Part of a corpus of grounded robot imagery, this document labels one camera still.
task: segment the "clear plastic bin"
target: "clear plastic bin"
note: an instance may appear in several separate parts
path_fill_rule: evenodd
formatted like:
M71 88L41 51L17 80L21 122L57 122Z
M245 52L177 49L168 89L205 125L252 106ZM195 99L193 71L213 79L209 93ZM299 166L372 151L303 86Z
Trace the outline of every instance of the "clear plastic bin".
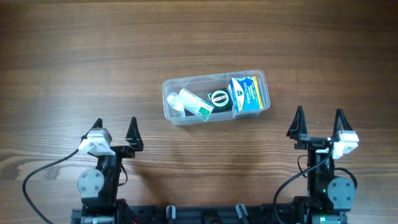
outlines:
M257 77L259 90L262 97L264 107L258 110L250 111L225 111L220 113L212 113L209 115L208 120L204 121L200 115L186 116L182 118L172 117L171 108L167 103L167 96L176 92L180 92L182 88L187 89L201 99L210 102L208 99L208 93L214 90L226 88L229 85L231 78L243 78L243 77ZM195 77L185 77L170 79L163 82L163 106L164 116L174 125L186 125L186 124L198 124L198 123L209 123L215 121L226 121L231 119L247 118L258 116L261 111L266 110L270 107L271 102L269 100L268 87L266 82L266 76L261 70L250 70L243 72L229 72L213 75L201 75Z

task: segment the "cable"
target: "cable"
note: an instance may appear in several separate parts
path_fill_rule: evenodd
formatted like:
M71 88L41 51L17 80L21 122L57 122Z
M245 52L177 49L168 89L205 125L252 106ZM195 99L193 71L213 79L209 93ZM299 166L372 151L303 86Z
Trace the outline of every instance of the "cable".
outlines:
M335 170L341 170L341 171L345 172L346 174L348 174L349 177L353 180L354 187L355 187L355 190L356 190L356 188L358 187L358 181L356 180L356 177L354 176L353 173L348 171L348 169L345 169L345 168L342 168L342 167L337 167L337 168L335 168Z
M308 168L308 169L304 170L303 172L300 172L300 173L294 175L294 176L291 177L289 180L286 180L286 181L279 187L279 189L277 190L277 192L275 193L275 196L274 196L274 215L275 215L277 221L278 221L280 224L284 224L284 223L283 223L282 220L279 218L279 215L278 215L278 213L277 213L277 211L276 211L276 202L277 202L279 193L282 191L282 189L283 189L284 187L286 187L286 185L288 185L289 183L291 183L293 180L299 178L301 175L304 175L304 174L306 174L306 173L308 173L308 172L311 172L312 170L316 169L318 166L320 166L320 165L322 165L324 162L326 162L326 160L328 160L329 157L331 156L331 152L332 152L332 151L333 151L333 148L332 148L332 147L329 148L328 155L327 155L320 163L318 163L317 165L315 165L315 166L313 166L313 167L311 167L311 168Z
M300 170L300 172L303 172L303 170L301 169L301 166L300 166L300 158L303 156L308 156L308 155L301 155L297 158L297 165L298 165L298 169Z
M120 187L120 186L123 186L124 184L127 183L127 172L126 172L126 170L125 170L123 164L122 164L122 170L123 170L124 174L126 175L126 181L125 181L124 183L119 184L119 185L118 185L119 187Z
M60 162L63 162L63 161L65 161L65 160L71 158L71 157L74 156L78 151L79 151L79 149L76 149L76 151L74 151L73 153L71 153L69 156L67 156L67 157L65 157L65 158L63 158L63 159L60 159L60 160L58 160L58 161L52 162L52 163L50 163L50 164L47 164L47 165L45 165L45 166L42 166L42 167L38 168L37 170L31 172L31 173L25 178L24 183L22 183L22 191L23 191L23 193L24 193L24 195L25 195L25 198L26 198L27 202L28 202L29 205L33 208L33 210L35 210L35 212L36 212L46 223L48 223L48 224L53 224L53 223L52 223L50 220L48 220L48 219L39 211L39 209L37 209L37 207L33 204L32 200L29 198L29 195L28 195L27 192L26 192L26 183L27 183L27 181L29 180L29 178L31 178L31 177L32 177L34 174L36 174L37 172L42 171L42 170L44 170L44 169L46 169L46 168L49 168L50 166L54 166L55 164L58 164L58 163L60 163Z

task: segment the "wooden surface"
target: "wooden surface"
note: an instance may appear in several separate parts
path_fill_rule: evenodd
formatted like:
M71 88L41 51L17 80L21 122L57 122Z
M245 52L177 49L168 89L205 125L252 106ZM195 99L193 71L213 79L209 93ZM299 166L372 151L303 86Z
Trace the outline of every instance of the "wooden surface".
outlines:
M359 134L357 150L336 161L359 181L349 223L397 223L397 10L380 1L0 5L0 223L43 223L22 180L74 151L98 117L114 145L138 118L144 152L124 160L129 182L118 193L130 205L271 203L305 153L285 136L298 105L313 136L331 135L337 108ZM266 73L271 95L258 119L165 119L164 80L252 69ZM95 164L76 155L33 176L28 193L68 223L81 207L76 180ZM305 194L301 178L279 202Z

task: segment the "blue and yellow box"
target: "blue and yellow box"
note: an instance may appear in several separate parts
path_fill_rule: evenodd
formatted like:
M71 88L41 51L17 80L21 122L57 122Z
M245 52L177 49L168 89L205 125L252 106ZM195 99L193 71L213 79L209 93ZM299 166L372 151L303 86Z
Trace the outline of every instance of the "blue and yellow box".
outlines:
M234 102L235 112L264 107L256 77L232 78L228 90Z

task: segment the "black cable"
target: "black cable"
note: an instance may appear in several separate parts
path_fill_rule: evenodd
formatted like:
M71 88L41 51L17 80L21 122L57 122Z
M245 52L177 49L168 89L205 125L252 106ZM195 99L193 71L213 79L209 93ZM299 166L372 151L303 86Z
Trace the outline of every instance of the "black cable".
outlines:
M123 170L124 174L126 175L126 181L125 181L124 183L119 184L119 185L118 185L119 187L120 187L120 186L123 186L124 184L127 183L127 172L126 172L126 170L125 170L123 164L122 164L122 170Z
M53 224L53 223L52 223L50 220L48 220L48 219L39 211L39 209L37 209L37 207L33 204L32 200L29 198L29 195L28 195L27 192L26 192L26 183L27 183L27 181L29 180L29 178L31 178L31 177L32 177L34 174L36 174L37 172L39 172L39 171L41 171L41 170L44 170L44 169L46 169L46 168L49 168L50 166L54 166L55 164L58 164L58 163L60 163L60 162L63 162L63 161L65 161L65 160L71 158L71 157L74 156L78 151L79 151L79 149L76 149L76 151L74 151L73 153L71 153L69 156L67 156L67 157L65 157L65 158L63 158L63 159L60 159L60 160L58 160L58 161L52 162L52 163L50 163L50 164L47 164L47 165L45 165L45 166L42 166L42 167L38 168L37 170L31 172L31 173L25 178L24 183L22 183L22 191L23 191L23 193L24 193L24 195L25 195L25 198L26 198L27 202L28 202L29 205L33 208L33 210L35 210L35 212L36 212L46 223L48 223L48 224Z
M320 163L318 163L317 165L315 165L315 166L313 166L313 167L311 167L311 168L308 168L308 169L304 170L303 172L300 172L300 173L294 175L294 176L291 177L289 180L286 180L286 181L279 187L279 189L277 190L277 192L275 193L275 196L274 196L274 215L275 215L277 221L278 221L280 224L284 224L284 223L283 223L282 220L279 218L279 215L278 215L277 209L276 209L276 202L277 202L279 193L282 191L282 189L283 189L284 187L286 187L286 185L288 185L289 183L291 183L293 180L299 178L299 177L300 177L301 175L303 175L303 174L306 174L306 173L308 173L308 172L313 171L313 170L316 169L318 166L320 166L320 165L322 165L324 162L326 162L326 160L328 160L329 157L331 156L331 152L332 152L332 151L333 151L333 148L329 148L328 155L327 155Z
M345 172L346 174L348 174L349 177L351 178L351 180L353 180L354 187L355 187L355 190L356 190L356 188L358 187L358 181L356 180L356 177L354 176L354 174L352 172L350 172L350 171L348 171L348 169L345 169L345 168L342 168L342 167L337 167L337 168L335 168L335 170L341 170L341 171Z
M303 170L301 169L301 166L300 166L300 158L303 156L308 156L308 155L301 155L297 158L297 165L298 165L298 169L300 170L300 172L303 172Z

